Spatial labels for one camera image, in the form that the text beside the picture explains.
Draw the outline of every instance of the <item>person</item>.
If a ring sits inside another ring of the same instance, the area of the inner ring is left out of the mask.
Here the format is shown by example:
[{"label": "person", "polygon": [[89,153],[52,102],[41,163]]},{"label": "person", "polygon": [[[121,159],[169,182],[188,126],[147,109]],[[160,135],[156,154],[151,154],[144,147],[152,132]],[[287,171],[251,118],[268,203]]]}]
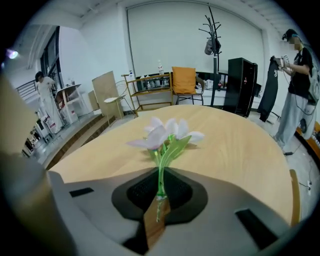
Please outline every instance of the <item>person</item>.
[{"label": "person", "polygon": [[35,74],[35,81],[37,82],[36,89],[40,94],[40,101],[51,119],[49,128],[53,133],[56,134],[60,131],[63,123],[60,118],[55,99],[51,93],[55,81],[48,76],[44,76],[41,71]]},{"label": "person", "polygon": [[[293,45],[294,50],[298,51],[294,62],[284,62],[282,68],[282,71],[291,78],[281,113],[280,126],[274,136],[275,141],[283,150],[294,136],[307,106],[310,87],[309,74],[313,68],[313,63],[310,52],[304,47],[296,31],[293,29],[287,30],[282,39],[286,39],[290,45]],[[277,59],[277,63],[281,66],[280,59]]]}]

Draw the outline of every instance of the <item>window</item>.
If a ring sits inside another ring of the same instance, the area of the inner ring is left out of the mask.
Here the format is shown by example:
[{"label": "window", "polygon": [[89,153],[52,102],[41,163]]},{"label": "window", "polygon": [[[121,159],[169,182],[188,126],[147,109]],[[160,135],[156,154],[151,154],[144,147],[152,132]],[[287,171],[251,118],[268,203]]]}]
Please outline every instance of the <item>window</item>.
[{"label": "window", "polygon": [[64,87],[59,62],[59,29],[60,27],[58,26],[46,45],[40,59],[43,74],[55,81],[56,90]]}]

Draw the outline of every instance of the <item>wooden table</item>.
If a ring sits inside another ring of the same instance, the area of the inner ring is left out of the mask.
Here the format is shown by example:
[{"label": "wooden table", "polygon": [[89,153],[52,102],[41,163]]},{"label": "wooden table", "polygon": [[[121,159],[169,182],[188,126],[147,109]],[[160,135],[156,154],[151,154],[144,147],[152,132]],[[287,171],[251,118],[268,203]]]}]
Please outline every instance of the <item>wooden table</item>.
[{"label": "wooden table", "polygon": [[65,183],[118,176],[155,164],[145,150],[126,142],[146,136],[150,117],[163,122],[184,118],[190,131],[205,134],[197,147],[189,147],[171,167],[196,172],[238,185],[275,210],[289,224],[293,192],[289,167],[276,142],[258,125],[223,110],[198,105],[173,105],[154,110],[82,146],[51,170]]}]

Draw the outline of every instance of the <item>bottle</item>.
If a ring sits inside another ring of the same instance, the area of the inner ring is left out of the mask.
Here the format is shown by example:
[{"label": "bottle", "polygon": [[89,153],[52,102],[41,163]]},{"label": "bottle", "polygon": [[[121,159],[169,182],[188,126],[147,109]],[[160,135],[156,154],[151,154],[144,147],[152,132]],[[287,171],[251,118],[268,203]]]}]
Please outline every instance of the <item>bottle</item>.
[{"label": "bottle", "polygon": [[164,67],[162,66],[160,59],[158,60],[158,69],[159,69],[159,75],[163,75],[164,72]]}]

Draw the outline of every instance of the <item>staircase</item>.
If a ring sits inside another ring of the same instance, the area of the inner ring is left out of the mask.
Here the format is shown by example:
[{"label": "staircase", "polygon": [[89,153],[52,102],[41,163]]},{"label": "staircase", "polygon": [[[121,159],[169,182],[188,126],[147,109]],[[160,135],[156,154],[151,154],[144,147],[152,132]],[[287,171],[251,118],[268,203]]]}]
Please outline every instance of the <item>staircase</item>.
[{"label": "staircase", "polygon": [[[109,119],[110,124],[113,121],[115,121],[114,116]],[[48,156],[43,163],[44,168],[50,170],[60,160],[97,138],[109,126],[109,122],[102,114],[94,115],[87,120],[87,122],[83,123],[81,127],[75,129],[72,134]]]}]

